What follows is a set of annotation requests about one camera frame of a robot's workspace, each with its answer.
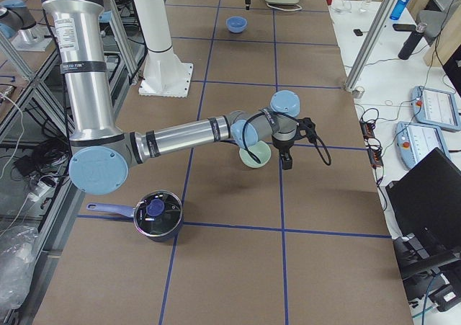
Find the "green bowl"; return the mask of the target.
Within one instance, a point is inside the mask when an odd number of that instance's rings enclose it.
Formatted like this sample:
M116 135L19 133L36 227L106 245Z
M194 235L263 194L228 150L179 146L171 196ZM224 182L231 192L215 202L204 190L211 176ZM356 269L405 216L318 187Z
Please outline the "green bowl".
M265 166L271 159L272 152L267 143L259 141L257 144L250 146L249 151L257 158L255 160L246 150L239 149L239 156L244 165L252 169L258 169Z

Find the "blue bowl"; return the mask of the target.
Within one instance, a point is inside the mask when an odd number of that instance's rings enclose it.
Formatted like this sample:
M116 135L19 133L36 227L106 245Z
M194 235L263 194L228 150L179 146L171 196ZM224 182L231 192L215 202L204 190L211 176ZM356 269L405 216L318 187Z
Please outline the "blue bowl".
M238 34L242 33L248 26L248 21L244 17L232 16L225 21L229 32Z

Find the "blue teach pendant near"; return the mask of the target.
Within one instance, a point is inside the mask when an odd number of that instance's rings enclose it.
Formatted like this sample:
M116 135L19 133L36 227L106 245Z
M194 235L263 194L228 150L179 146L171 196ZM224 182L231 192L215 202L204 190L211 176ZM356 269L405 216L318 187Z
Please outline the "blue teach pendant near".
M408 169L415 167L435 148L450 158L442 130L435 125L400 121L395 132L400 157Z

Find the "blue teach pendant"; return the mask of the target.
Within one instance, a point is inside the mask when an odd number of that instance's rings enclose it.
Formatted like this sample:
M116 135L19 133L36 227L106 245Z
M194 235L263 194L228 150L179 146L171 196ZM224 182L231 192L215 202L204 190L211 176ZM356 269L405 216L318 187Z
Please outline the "blue teach pendant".
M395 132L400 157L408 169L415 167L435 148L450 158L442 130L435 125L400 121Z
M419 123L460 131L460 113L453 93L416 86L411 92L411 105Z

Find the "dark blue saucepan with lid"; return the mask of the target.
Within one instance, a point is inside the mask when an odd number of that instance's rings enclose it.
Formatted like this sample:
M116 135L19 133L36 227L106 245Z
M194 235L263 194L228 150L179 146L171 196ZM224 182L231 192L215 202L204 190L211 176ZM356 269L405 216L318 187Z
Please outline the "dark blue saucepan with lid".
M184 222L181 200L167 190L145 195L135 207L90 202L86 209L131 218L137 231L155 242L165 242L177 236Z

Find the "black laptop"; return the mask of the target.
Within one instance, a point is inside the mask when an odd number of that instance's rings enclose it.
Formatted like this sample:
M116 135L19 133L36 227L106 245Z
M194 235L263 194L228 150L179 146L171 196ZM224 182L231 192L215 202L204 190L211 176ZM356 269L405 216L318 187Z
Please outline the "black laptop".
M439 148L386 192L402 234L429 231L448 249L460 245L460 170Z

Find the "blue teach pendant far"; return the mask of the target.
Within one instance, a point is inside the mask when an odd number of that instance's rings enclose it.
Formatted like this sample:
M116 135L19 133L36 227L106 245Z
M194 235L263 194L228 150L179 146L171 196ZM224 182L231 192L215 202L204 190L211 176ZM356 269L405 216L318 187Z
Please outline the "blue teach pendant far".
M416 86L411 92L411 105L419 123L460 131L460 113L453 93Z

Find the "blue water bottle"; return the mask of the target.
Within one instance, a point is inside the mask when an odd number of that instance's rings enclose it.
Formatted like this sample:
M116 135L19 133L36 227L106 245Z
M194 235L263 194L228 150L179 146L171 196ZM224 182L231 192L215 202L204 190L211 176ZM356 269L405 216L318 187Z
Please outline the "blue water bottle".
M390 13L390 19L397 21L400 19L404 9L408 6L410 0L397 0L392 12Z

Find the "black water bottle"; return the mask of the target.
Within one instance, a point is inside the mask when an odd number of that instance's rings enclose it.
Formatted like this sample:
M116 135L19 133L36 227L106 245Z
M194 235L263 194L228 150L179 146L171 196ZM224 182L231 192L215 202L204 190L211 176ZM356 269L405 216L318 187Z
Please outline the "black water bottle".
M406 39L403 44L403 47L400 49L398 53L398 58L401 60L408 60L415 50L416 46L421 41L424 33L426 31L428 24L425 22L418 23L415 28L411 31L411 34Z

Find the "black smartphone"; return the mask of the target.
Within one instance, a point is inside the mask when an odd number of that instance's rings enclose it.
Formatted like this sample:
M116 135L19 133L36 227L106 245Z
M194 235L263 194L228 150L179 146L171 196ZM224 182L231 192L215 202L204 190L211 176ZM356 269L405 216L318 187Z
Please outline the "black smartphone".
M416 29L416 25L414 24L393 24L393 29L396 32L413 32Z

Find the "clear plastic bag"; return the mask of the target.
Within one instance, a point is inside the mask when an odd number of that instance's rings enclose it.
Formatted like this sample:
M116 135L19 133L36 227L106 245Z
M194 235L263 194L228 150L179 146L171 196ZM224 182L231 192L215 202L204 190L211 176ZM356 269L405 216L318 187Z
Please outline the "clear plastic bag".
M1 312L18 309L30 291L37 238L38 230L24 225L1 235Z

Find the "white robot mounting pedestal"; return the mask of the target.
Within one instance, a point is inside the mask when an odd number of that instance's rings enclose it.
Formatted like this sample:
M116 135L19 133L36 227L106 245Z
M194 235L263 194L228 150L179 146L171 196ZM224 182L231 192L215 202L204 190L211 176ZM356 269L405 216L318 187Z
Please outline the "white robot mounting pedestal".
M188 95L193 65L174 52L164 0L133 0L147 47L139 93L144 96Z

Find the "aluminium frame post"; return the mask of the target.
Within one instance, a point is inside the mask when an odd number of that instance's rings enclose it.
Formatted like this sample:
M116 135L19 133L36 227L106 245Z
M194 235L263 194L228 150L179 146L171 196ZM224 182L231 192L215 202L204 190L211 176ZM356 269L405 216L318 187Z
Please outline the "aluminium frame post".
M382 1L345 81L344 89L347 92L350 92L355 99L359 99L361 97L359 95L360 90L357 88L359 77L364 70L365 64L368 61L381 32L384 29L385 23L387 22L396 1L397 0Z

